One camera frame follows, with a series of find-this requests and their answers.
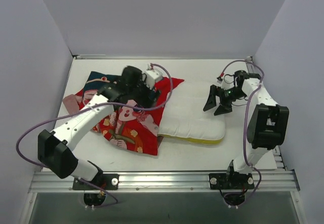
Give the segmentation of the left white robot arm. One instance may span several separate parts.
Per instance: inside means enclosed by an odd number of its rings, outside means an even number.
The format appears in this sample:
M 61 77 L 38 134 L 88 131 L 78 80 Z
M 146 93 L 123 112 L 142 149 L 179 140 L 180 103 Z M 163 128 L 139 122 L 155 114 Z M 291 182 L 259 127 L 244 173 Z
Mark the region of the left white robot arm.
M 38 159 L 59 178 L 68 176 L 84 179 L 90 189 L 103 185 L 103 171 L 90 161 L 78 159 L 73 154 L 80 140 L 103 118 L 120 106 L 135 101 L 138 110 L 155 109 L 160 92 L 155 84 L 163 74 L 149 65 L 146 71 L 127 66 L 115 81 L 104 83 L 92 99 L 71 119 L 52 131 L 43 130 L 38 135 Z

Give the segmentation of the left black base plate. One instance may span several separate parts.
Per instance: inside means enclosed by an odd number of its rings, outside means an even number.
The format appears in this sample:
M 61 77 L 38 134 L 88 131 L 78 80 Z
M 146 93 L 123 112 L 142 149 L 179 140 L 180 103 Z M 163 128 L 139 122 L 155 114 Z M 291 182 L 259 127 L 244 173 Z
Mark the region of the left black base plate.
M 119 183 L 119 174 L 117 173 L 104 173 L 98 180 L 92 180 L 92 184 L 101 187 L 105 190 L 117 190 Z M 82 181 L 75 178 L 72 185 L 73 190 L 95 190 L 96 188 L 83 183 Z

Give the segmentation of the aluminium front rail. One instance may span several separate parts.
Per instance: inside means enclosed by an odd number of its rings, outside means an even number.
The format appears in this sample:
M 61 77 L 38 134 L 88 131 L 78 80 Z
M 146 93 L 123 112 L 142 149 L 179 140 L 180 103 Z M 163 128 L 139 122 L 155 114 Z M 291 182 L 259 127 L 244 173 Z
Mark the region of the aluminium front rail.
M 111 193 L 203 193 L 210 192 L 209 173 L 190 172 L 119 172 L 117 190 Z M 258 192 L 294 192 L 299 184 L 293 171 L 262 171 Z M 30 193 L 82 193 L 73 190 L 73 178 L 60 179 L 52 172 L 34 174 Z

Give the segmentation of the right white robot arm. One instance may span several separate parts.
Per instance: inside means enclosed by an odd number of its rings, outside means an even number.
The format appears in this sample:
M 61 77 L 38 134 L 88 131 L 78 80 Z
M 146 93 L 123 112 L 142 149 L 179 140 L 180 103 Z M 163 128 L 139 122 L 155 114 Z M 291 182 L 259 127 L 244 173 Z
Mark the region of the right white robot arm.
M 211 85 L 203 111 L 215 108 L 214 115 L 232 112 L 232 104 L 247 98 L 244 118 L 243 152 L 231 161 L 224 183 L 230 188 L 253 183 L 251 173 L 259 160 L 283 144 L 289 109 L 279 105 L 263 85 L 263 74 L 243 70 L 233 74 L 233 87 Z

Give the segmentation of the red pink printed pillowcase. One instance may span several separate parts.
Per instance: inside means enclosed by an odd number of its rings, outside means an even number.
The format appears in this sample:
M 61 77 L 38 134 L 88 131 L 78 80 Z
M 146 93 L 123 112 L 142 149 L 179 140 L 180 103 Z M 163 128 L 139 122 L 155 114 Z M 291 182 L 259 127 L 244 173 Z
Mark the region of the red pink printed pillowcase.
M 69 114 L 82 109 L 106 83 L 117 80 L 116 75 L 92 71 L 84 87 L 76 94 L 63 99 Z M 123 149 L 156 156 L 158 154 L 158 130 L 164 107 L 154 111 L 140 111 L 121 107 L 103 118 L 93 131 L 101 133 L 111 144 Z

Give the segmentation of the cream pillow yellow edge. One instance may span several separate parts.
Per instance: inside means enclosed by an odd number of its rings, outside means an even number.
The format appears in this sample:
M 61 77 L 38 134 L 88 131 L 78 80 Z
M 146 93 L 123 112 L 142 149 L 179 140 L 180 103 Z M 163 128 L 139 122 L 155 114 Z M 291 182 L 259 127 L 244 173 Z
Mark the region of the cream pillow yellow edge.
M 180 83 L 166 103 L 158 135 L 194 144 L 216 145 L 225 136 L 224 115 L 203 111 L 210 83 L 205 81 Z

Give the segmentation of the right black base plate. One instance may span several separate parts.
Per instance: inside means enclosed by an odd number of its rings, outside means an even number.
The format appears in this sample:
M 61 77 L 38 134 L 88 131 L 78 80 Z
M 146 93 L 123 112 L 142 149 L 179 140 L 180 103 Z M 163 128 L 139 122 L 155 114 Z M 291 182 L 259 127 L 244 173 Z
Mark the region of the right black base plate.
M 251 190 L 255 187 L 251 173 L 210 173 L 209 181 L 212 190 Z

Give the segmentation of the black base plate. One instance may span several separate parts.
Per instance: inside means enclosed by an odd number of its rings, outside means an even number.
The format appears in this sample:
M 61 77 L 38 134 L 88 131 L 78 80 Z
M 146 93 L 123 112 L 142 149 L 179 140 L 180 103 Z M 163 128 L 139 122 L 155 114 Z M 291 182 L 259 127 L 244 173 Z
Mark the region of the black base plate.
M 210 173 L 209 181 L 212 190 L 251 190 L 255 187 L 251 173 Z
M 105 190 L 117 190 L 119 183 L 119 174 L 117 173 L 104 173 L 98 180 L 92 180 L 92 184 L 101 187 Z M 95 190 L 96 188 L 83 183 L 82 181 L 75 178 L 72 185 L 73 190 Z

